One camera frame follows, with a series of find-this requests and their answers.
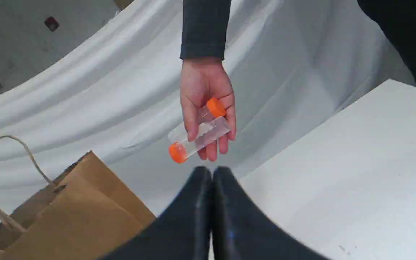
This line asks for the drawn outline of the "dark grey sleeved forearm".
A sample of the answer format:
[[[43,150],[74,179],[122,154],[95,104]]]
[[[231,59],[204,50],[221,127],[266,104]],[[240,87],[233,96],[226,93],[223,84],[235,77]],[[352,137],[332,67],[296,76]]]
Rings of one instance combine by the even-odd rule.
[[[180,59],[224,60],[230,0],[184,0]]]

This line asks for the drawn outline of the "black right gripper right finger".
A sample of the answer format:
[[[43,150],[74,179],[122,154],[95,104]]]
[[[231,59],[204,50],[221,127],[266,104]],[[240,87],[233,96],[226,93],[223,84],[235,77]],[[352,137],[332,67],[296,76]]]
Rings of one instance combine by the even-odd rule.
[[[274,224],[225,166],[213,173],[213,254],[216,260],[323,260]]]

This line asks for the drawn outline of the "person's bare hand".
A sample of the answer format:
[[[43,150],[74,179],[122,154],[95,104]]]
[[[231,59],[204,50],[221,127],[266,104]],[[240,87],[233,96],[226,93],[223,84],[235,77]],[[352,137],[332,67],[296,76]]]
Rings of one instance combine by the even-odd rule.
[[[235,95],[230,78],[224,70],[221,59],[202,57],[183,60],[181,71],[180,101],[183,120],[188,140],[198,135],[198,111],[207,100],[218,99],[226,109],[226,119],[231,131],[198,151],[199,157],[205,161],[217,160],[217,154],[226,154],[229,141],[235,140],[237,120]]]

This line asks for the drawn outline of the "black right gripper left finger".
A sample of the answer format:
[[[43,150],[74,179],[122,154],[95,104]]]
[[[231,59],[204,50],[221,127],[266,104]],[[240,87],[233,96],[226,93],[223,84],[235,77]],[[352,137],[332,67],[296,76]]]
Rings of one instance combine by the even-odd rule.
[[[193,169],[172,203],[137,236],[104,260],[207,260],[210,248],[212,175]]]

